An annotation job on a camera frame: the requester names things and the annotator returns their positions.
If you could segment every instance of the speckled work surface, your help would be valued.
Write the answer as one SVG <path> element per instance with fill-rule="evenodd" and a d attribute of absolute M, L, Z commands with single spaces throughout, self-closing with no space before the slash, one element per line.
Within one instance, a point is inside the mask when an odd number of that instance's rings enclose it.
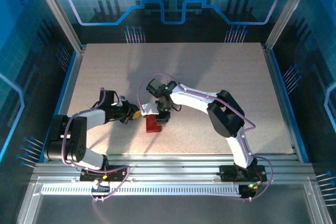
<path fill-rule="evenodd" d="M 167 72 L 188 87 L 229 91 L 257 128 L 247 133 L 255 153 L 292 153 L 274 87 L 258 43 L 89 44 L 80 67 L 69 114 L 91 107 L 100 87 L 115 90 L 137 104 L 141 80 Z M 168 78 L 161 78 L 167 83 Z M 145 86 L 143 103 L 150 100 Z M 184 106 L 172 112 L 161 133 L 146 133 L 145 119 L 123 125 L 111 122 L 88 131 L 87 146 L 99 153 L 230 154 L 201 111 Z"/>

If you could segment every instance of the aluminum frame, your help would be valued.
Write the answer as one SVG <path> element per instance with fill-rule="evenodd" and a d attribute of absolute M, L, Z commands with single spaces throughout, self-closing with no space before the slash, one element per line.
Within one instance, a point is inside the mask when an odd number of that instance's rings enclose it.
<path fill-rule="evenodd" d="M 51 11 L 53 12 L 54 16 L 56 17 L 57 21 L 59 22 L 63 32 L 69 39 L 72 47 L 74 50 L 79 54 L 82 51 L 82 45 L 80 40 L 73 29 L 68 17 L 66 16 L 63 8 L 58 3 L 58 0 L 46 0 L 47 4 L 49 5 Z"/>
<path fill-rule="evenodd" d="M 270 52 L 277 42 L 280 34 L 282 33 L 283 29 L 287 25 L 290 17 L 292 16 L 293 12 L 298 7 L 300 0 L 288 0 L 285 7 L 283 8 L 277 22 L 275 23 L 271 33 L 268 36 L 268 39 L 265 43 L 267 52 Z"/>
<path fill-rule="evenodd" d="M 264 155 L 274 168 L 272 185 L 304 185 L 315 223 L 332 223 L 314 170 L 295 154 Z M 231 165 L 232 155 L 109 155 L 113 165 L 129 165 L 130 176 L 120 195 L 217 195 L 237 197 L 237 183 L 221 182 L 220 165 Z M 33 223 L 41 195 L 90 195 L 91 183 L 79 181 L 80 171 L 60 162 L 37 164 L 17 223 Z"/>
<path fill-rule="evenodd" d="M 46 1 L 60 22 L 75 51 L 82 57 L 82 46 L 79 39 L 64 12 L 57 4 L 57 0 Z M 299 1 L 289 0 L 283 9 L 266 42 L 268 54 Z M 67 103 L 71 100 L 80 63 L 81 58 L 78 57 L 75 63 L 76 67 L 71 71 L 60 111 L 67 110 Z M 274 181 L 272 185 L 304 185 L 315 223 L 332 223 L 321 196 L 313 168 L 309 163 L 302 163 L 302 155 L 295 138 L 293 145 L 296 149 L 296 154 L 265 155 L 274 166 Z M 216 175 L 219 165 L 231 165 L 233 163 L 232 155 L 110 155 L 108 158 L 111 164 L 131 166 L 131 174 L 127 180 L 127 184 L 136 188 L 185 188 L 186 186 L 196 186 L 196 188 L 210 188 L 210 191 L 214 190 L 217 192 L 218 188 L 220 191 L 220 188 L 234 188 L 236 185 L 235 183 L 220 182 L 219 176 Z M 259 163 L 265 165 L 266 172 L 269 173 L 268 164 L 263 161 L 259 161 Z M 17 223 L 34 222 L 41 195 L 48 193 L 48 190 L 46 190 L 47 187 L 52 186 L 61 190 L 62 193 L 70 194 L 70 191 L 67 192 L 64 190 L 70 184 L 75 185 L 74 188 L 77 185 L 88 185 L 87 183 L 83 184 L 79 182 L 79 173 L 75 168 L 57 162 L 37 164 L 29 182 Z M 136 195 L 138 193 L 142 192 L 135 190 L 130 194 Z"/>

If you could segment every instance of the black bracket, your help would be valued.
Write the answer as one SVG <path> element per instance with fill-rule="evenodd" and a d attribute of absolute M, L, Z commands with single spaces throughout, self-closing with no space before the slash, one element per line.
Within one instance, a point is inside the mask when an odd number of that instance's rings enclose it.
<path fill-rule="evenodd" d="M 109 161 L 106 156 L 104 156 L 103 167 L 104 170 L 112 170 L 124 165 L 109 165 Z M 82 169 L 80 173 L 79 181 L 82 182 L 93 182 L 98 179 L 100 182 L 122 182 L 127 174 L 127 168 L 118 170 L 110 174 L 95 173 L 89 170 Z"/>
<path fill-rule="evenodd" d="M 254 183 L 260 181 L 260 178 L 262 178 L 262 182 L 267 181 L 266 171 L 263 165 L 256 165 L 253 171 L 237 168 L 236 165 L 221 165 L 217 175 L 221 177 L 221 182 Z"/>

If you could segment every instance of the purple cable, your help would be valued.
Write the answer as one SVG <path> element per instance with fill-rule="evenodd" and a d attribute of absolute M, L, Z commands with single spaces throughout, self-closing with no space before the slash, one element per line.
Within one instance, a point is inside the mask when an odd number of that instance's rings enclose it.
<path fill-rule="evenodd" d="M 88 110 L 83 110 L 83 111 L 77 112 L 76 114 L 72 115 L 72 117 L 69 119 L 69 121 L 68 121 L 68 123 L 67 123 L 67 125 L 65 127 L 64 137 L 63 137 L 63 141 L 62 141 L 62 148 L 61 148 L 61 158 L 62 158 L 63 164 L 65 164 L 65 165 L 68 165 L 68 164 L 71 163 L 71 162 L 67 163 L 66 157 L 65 157 L 65 146 L 66 146 L 66 142 L 67 142 L 67 136 L 68 136 L 70 124 L 75 119 L 75 117 L 77 117 L 77 116 L 79 116 L 79 115 L 81 115 L 83 113 L 96 110 L 98 107 L 100 107 L 103 104 L 103 102 L 105 101 L 106 90 L 104 88 L 101 88 L 101 90 L 104 91 L 103 99 L 101 100 L 101 102 L 96 107 L 94 107 L 94 108 L 90 108 Z"/>
<path fill-rule="evenodd" d="M 63 137 L 63 141 L 62 141 L 62 149 L 61 149 L 61 158 L 62 158 L 62 162 L 65 164 L 65 165 L 73 165 L 74 167 L 77 167 L 77 168 L 81 168 L 81 169 L 85 169 L 85 170 L 89 170 L 91 172 L 95 172 L 95 173 L 99 173 L 99 174 L 107 174 L 107 173 L 114 173 L 118 170 L 121 170 L 121 169 L 124 169 L 124 168 L 129 168 L 129 166 L 121 166 L 121 167 L 118 167 L 118 168 L 115 168 L 115 169 L 111 169 L 111 170 L 94 170 L 94 169 L 89 169 L 87 167 L 84 167 L 84 166 L 80 166 L 80 165 L 77 165 L 75 163 L 72 163 L 72 162 L 67 162 L 66 161 L 66 158 L 65 158 L 65 146 L 66 146 L 66 141 L 67 141 L 67 135 L 68 135 L 68 131 L 69 131 L 69 128 L 70 128 L 70 124 L 71 122 L 75 119 L 75 117 L 83 114 L 83 113 L 86 113 L 86 112 L 90 112 L 90 111 L 94 111 L 96 109 L 98 109 L 102 104 L 103 102 L 105 101 L 105 97 L 106 97 L 106 90 L 104 88 L 101 88 L 101 90 L 104 91 L 104 95 L 103 95 L 103 98 L 101 100 L 101 102 L 94 108 L 90 108 L 88 110 L 83 110 L 83 111 L 80 111 L 76 114 L 74 114 L 68 121 L 67 125 L 66 125 L 66 128 L 65 128 L 65 131 L 64 131 L 64 137 Z"/>
<path fill-rule="evenodd" d="M 243 119 L 244 121 L 248 122 L 251 127 L 250 128 L 246 128 L 244 129 L 241 133 L 240 133 L 240 136 L 241 136 L 241 139 L 242 139 L 242 142 L 243 142 L 243 146 L 244 146 L 244 149 L 245 151 L 247 152 L 247 154 L 251 157 L 255 157 L 255 158 L 259 158 L 259 159 L 262 159 L 264 161 L 266 161 L 268 164 L 269 164 L 269 167 L 270 167 L 270 170 L 271 170 L 271 176 L 270 176 L 270 179 L 265 187 L 265 189 L 260 193 L 258 194 L 257 196 L 255 196 L 253 198 L 254 199 L 257 199 L 259 198 L 261 195 L 263 195 L 265 193 L 265 191 L 268 189 L 268 187 L 270 186 L 271 182 L 272 182 L 272 179 L 273 179 L 273 166 L 271 164 L 271 162 L 264 158 L 264 157 L 260 157 L 260 156 L 257 156 L 257 155 L 254 155 L 251 151 L 249 151 L 248 147 L 247 147 L 247 144 L 246 144 L 246 141 L 245 141 L 245 132 L 247 131 L 250 131 L 250 130 L 253 130 L 256 128 L 255 124 L 253 122 L 251 122 L 249 119 L 247 119 L 245 116 L 243 116 L 242 114 L 239 113 L 239 111 L 237 111 L 236 109 L 234 109 L 231 105 L 229 105 L 228 103 L 226 103 L 225 101 L 217 98 L 217 97 L 213 97 L 211 95 L 207 95 L 207 94 L 203 94 L 203 93 L 199 93 L 199 92 L 196 92 L 196 91 L 191 91 L 191 90 L 188 90 L 187 88 L 182 88 L 182 86 L 180 85 L 180 83 L 177 81 L 177 79 L 172 76 L 171 74 L 169 73 L 153 73 L 153 74 L 150 74 L 149 76 L 145 77 L 142 82 L 140 83 L 140 86 L 139 86 L 139 89 L 138 89 L 138 103 L 139 103 L 139 106 L 140 106 L 140 110 L 142 112 L 144 112 L 144 109 L 142 107 L 142 103 L 140 101 L 140 89 L 143 85 L 143 83 L 149 79 L 149 78 L 152 78 L 154 76 L 169 76 L 170 78 L 173 79 L 173 81 L 176 82 L 177 86 L 181 89 L 181 90 L 184 90 L 185 93 L 188 93 L 188 94 L 193 94 L 193 95 L 197 95 L 199 97 L 206 97 L 206 98 L 212 98 L 214 100 L 216 100 L 217 102 L 220 102 L 221 104 L 223 104 L 225 107 L 227 107 L 228 109 L 230 109 L 232 112 L 234 112 L 237 116 L 239 116 L 241 119 Z"/>

